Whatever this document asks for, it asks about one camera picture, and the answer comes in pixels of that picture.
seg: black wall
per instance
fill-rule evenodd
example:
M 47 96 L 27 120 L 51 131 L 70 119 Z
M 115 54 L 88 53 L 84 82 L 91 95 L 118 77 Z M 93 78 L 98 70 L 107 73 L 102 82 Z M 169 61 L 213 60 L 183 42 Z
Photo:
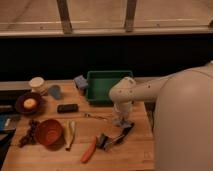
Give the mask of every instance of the black wall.
M 213 34 L 1 38 L 0 81 L 72 79 L 89 70 L 162 76 L 213 59 Z

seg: blue object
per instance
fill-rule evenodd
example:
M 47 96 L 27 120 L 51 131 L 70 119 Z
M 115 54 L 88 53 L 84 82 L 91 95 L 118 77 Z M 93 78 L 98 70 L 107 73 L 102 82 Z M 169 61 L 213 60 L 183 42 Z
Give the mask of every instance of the blue object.
M 8 118 L 8 116 L 6 116 L 6 115 L 0 115 L 0 130 L 4 129 L 7 118 Z
M 58 85 L 52 85 L 48 88 L 48 93 L 56 100 L 61 99 L 61 88 Z
M 75 82 L 77 88 L 80 90 L 85 90 L 89 86 L 87 83 L 87 80 L 83 77 L 83 75 L 75 77 L 74 82 Z

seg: bread roll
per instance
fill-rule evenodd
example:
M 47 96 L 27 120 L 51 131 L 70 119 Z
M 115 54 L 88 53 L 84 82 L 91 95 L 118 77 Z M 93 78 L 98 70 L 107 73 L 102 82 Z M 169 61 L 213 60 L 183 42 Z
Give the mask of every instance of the bread roll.
M 37 101 L 33 98 L 26 99 L 23 106 L 28 110 L 34 109 L 37 106 Z

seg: floor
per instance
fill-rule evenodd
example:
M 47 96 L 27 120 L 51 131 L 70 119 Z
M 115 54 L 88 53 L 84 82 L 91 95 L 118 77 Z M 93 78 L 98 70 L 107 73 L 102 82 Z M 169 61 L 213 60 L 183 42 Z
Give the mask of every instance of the floor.
M 122 28 L 127 0 L 67 0 L 74 28 Z M 212 0 L 138 0 L 135 27 L 208 25 Z M 1 0 L 0 31 L 61 29 L 56 0 Z

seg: white cup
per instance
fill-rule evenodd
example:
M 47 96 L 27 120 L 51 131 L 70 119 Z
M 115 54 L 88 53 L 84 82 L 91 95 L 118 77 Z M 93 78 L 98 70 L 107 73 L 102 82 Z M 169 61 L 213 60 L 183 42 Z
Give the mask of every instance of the white cup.
M 34 77 L 29 81 L 29 85 L 33 92 L 37 92 L 41 95 L 47 93 L 47 87 L 42 77 Z

